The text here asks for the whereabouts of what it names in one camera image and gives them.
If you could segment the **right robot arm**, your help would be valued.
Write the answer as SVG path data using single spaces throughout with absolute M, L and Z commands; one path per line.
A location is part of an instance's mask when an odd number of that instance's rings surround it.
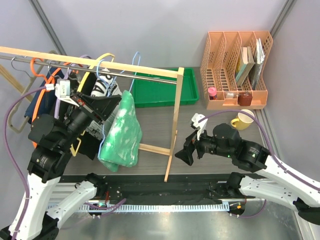
M 239 169 L 272 180 L 272 183 L 232 172 L 223 193 L 231 198 L 256 197 L 278 203 L 295 212 L 304 220 L 320 223 L 320 183 L 273 157 L 262 145 L 242 139 L 239 132 L 226 123 L 217 125 L 209 136 L 206 130 L 195 130 L 175 157 L 191 166 L 193 152 L 200 159 L 204 154 L 231 159 Z

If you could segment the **light blue wire hanger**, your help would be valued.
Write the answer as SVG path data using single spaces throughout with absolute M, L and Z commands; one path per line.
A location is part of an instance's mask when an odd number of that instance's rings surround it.
M 99 57 L 97 58 L 97 60 L 98 60 L 98 65 L 97 65 L 97 67 L 96 67 L 96 75 L 97 75 L 97 80 L 102 81 L 102 85 L 103 85 L 104 87 L 106 87 L 106 96 L 107 96 L 107 97 L 110 97 L 110 96 L 112 95 L 112 87 L 116 86 L 117 76 L 111 75 L 111 74 L 110 74 L 110 71 L 109 71 L 106 67 L 102 68 L 101 71 L 102 71 L 103 73 L 99 73 L 99 71 L 100 71 L 100 65 L 101 65 L 102 62 L 106 62 L 106 61 L 107 61 L 107 60 L 106 60 L 107 57 L 111 57 L 111 62 L 113 62 L 114 59 L 115 59 L 115 55 L 112 54 L 112 53 L 109 53 L 109 52 L 104 53 L 104 54 L 102 54 L 101 56 L 99 56 Z M 100 145 L 99 145 L 99 150 L 98 150 L 98 155 L 97 155 L 98 159 L 101 158 L 101 153 L 102 153 L 102 149 L 103 149 L 103 144 L 104 144 L 105 139 L 106 139 L 106 136 L 107 136 L 107 134 L 106 134 L 106 132 L 105 132 L 106 129 L 107 129 L 107 127 L 106 127 L 106 124 L 104 123 L 104 124 L 102 125 L 102 140 L 101 140 L 101 143 L 100 143 Z

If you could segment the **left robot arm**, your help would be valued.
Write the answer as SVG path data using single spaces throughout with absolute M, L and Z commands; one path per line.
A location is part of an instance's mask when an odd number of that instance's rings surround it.
M 106 180 L 90 173 L 69 196 L 48 209 L 53 190 L 75 151 L 73 144 L 92 121 L 107 120 L 121 99 L 120 95 L 93 97 L 77 92 L 71 97 L 76 108 L 66 120 L 60 121 L 49 114 L 36 117 L 28 135 L 37 146 L 24 179 L 25 194 L 12 224 L 1 229 L 2 239 L 54 240 L 79 207 L 93 198 L 104 198 L 108 189 Z

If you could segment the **green white trousers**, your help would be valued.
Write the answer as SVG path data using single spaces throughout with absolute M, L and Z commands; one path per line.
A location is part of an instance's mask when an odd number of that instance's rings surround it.
M 117 172 L 120 166 L 133 167 L 138 162 L 142 129 L 136 116 L 132 94 L 122 93 L 118 111 L 109 129 L 103 126 L 103 138 L 97 158 L 111 172 Z

